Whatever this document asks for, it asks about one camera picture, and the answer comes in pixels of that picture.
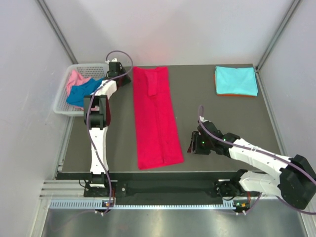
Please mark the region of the left aluminium frame post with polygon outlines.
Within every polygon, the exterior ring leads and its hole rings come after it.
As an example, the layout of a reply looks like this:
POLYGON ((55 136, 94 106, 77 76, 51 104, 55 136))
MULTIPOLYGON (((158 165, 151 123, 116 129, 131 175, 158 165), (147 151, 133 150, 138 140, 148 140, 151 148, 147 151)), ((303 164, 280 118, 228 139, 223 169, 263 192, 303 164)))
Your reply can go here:
POLYGON ((40 8, 41 12, 43 13, 44 17, 48 21, 50 27, 52 28, 54 34, 56 35, 58 41, 60 42, 62 48, 64 49, 66 55, 68 56, 69 60, 72 64, 77 64, 78 61, 71 50, 70 45, 68 44, 64 34, 62 33, 57 21, 55 20, 52 12, 50 11, 46 1, 44 0, 35 0, 36 4, 40 8))

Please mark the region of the white perforated plastic basket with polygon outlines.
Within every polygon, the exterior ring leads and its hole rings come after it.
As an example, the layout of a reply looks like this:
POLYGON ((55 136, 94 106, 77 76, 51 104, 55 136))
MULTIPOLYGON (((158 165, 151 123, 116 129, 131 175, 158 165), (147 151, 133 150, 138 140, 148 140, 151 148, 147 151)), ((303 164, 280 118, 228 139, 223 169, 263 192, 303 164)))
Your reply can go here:
POLYGON ((82 117, 83 110, 66 102, 67 90, 66 85, 72 71, 77 71, 84 78, 92 77, 93 79, 100 79, 106 76, 109 66, 105 63, 87 63, 87 64, 73 64, 70 65, 57 91, 57 95, 53 104, 53 110, 56 114, 62 114, 70 117, 82 117))

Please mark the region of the folded light blue t shirt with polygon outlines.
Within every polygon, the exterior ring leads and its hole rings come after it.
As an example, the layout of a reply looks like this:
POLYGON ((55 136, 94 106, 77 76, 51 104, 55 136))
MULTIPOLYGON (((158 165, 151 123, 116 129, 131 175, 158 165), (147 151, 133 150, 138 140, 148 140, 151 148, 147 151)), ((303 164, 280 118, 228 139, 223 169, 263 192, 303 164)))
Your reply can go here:
POLYGON ((248 68, 215 67, 219 94, 258 95, 255 70, 248 68))

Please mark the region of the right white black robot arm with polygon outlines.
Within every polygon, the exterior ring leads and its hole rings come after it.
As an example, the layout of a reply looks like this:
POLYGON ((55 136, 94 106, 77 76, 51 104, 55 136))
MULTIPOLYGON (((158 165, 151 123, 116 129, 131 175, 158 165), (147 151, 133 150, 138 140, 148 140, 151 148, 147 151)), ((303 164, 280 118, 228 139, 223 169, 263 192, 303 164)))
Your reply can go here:
POLYGON ((316 173, 301 156, 287 157, 268 152, 241 137, 223 134, 214 123, 200 117, 192 132, 188 153, 217 155, 247 163, 261 172, 240 169, 226 183, 236 196, 259 192, 276 196, 291 207, 304 210, 316 194, 316 173))

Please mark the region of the pink t shirt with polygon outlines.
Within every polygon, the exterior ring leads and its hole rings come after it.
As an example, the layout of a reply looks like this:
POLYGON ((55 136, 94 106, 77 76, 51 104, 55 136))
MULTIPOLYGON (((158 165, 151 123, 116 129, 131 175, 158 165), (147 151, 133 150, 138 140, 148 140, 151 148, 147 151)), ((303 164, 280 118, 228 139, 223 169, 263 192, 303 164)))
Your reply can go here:
POLYGON ((87 83, 91 77, 84 78, 79 72, 72 70, 66 84, 67 95, 70 95, 73 86, 79 86, 87 83))

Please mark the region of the folded orange t shirt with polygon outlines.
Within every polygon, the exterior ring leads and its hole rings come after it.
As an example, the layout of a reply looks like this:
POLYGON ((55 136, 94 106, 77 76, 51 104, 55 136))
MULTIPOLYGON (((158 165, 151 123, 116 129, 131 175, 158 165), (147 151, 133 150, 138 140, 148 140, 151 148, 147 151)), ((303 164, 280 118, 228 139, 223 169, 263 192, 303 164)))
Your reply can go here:
POLYGON ((214 84, 215 84, 215 92, 218 96, 238 96, 238 97, 250 97, 250 98, 253 98, 253 97, 257 97, 257 96, 252 96, 252 95, 245 95, 245 94, 219 94, 217 92, 217 81, 216 81, 216 75, 214 74, 213 76, 213 79, 214 79, 214 84))

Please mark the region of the aluminium frame post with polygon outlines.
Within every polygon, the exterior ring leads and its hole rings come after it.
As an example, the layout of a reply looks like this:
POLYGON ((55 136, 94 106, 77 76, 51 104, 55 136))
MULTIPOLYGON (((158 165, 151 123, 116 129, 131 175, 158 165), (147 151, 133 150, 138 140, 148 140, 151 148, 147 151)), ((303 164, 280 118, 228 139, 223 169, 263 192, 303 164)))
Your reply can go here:
POLYGON ((69 60, 72 64, 77 64, 78 61, 71 50, 70 45, 68 44, 64 34, 62 33, 57 21, 55 20, 52 12, 50 11, 46 1, 44 0, 35 0, 36 4, 40 8, 41 12, 43 13, 44 17, 48 21, 50 27, 52 28, 54 34, 56 35, 58 41, 60 42, 62 48, 64 49, 66 55, 68 56, 69 60))
POLYGON ((262 69, 262 67, 264 66, 268 57, 272 53, 275 45, 277 44, 279 38, 281 37, 282 33, 284 32, 284 30, 288 26, 290 20, 292 19, 293 15, 295 14, 295 12, 297 11, 297 9, 299 8, 299 6, 302 2, 303 2, 302 0, 292 0, 291 1, 288 10, 286 11, 280 24, 277 27, 275 33, 273 34, 271 40, 269 41, 268 46, 266 47, 266 49, 265 49, 263 55, 261 56, 258 64, 255 66, 256 71, 259 71, 262 69))

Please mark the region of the right aluminium frame post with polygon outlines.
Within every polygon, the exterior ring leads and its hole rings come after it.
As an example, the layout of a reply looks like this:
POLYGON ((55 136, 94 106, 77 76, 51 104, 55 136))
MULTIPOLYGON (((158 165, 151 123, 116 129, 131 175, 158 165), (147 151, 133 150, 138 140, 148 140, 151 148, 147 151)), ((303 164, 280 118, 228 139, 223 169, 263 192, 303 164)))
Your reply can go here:
POLYGON ((288 10, 286 11, 280 24, 277 27, 275 33, 273 34, 271 40, 269 41, 268 46, 266 47, 266 49, 265 49, 263 55, 261 56, 258 64, 255 66, 256 71, 259 71, 262 69, 262 67, 264 66, 268 57, 272 53, 275 45, 277 44, 279 38, 281 37, 282 33, 284 32, 284 30, 288 26, 290 20, 292 19, 293 15, 295 14, 295 12, 297 11, 297 9, 299 8, 299 6, 302 2, 303 2, 302 0, 292 0, 291 1, 288 10))

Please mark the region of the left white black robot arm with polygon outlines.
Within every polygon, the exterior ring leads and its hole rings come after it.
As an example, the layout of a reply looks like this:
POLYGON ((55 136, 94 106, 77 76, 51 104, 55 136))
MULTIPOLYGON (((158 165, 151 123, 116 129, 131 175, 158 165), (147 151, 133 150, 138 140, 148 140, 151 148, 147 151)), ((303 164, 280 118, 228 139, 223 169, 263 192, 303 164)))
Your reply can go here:
POLYGON ((121 62, 107 61, 109 70, 95 92, 83 99, 84 123, 91 142, 90 177, 88 190, 95 189, 102 196, 108 195, 112 184, 107 177, 109 166, 106 158, 106 135, 111 123, 110 97, 121 87, 131 82, 121 62))

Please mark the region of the red t shirt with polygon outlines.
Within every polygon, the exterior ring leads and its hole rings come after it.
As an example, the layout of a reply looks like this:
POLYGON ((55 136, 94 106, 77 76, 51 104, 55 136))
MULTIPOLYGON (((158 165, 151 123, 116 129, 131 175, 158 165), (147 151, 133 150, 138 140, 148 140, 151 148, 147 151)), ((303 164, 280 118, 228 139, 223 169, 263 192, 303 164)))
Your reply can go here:
POLYGON ((133 68, 133 100, 139 169, 182 163, 168 68, 133 68))

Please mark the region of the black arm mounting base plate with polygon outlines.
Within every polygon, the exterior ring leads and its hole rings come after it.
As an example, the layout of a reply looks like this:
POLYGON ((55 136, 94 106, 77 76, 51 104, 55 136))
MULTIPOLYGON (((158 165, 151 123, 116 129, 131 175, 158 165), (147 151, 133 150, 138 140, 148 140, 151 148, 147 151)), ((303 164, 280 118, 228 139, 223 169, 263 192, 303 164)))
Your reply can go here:
POLYGON ((229 200, 234 197, 246 195, 241 187, 235 187, 228 181, 218 182, 213 180, 118 180, 106 181, 105 186, 86 182, 87 190, 85 197, 112 197, 126 198, 135 195, 141 196, 162 196, 175 194, 183 196, 185 194, 205 194, 212 198, 225 198, 229 200))

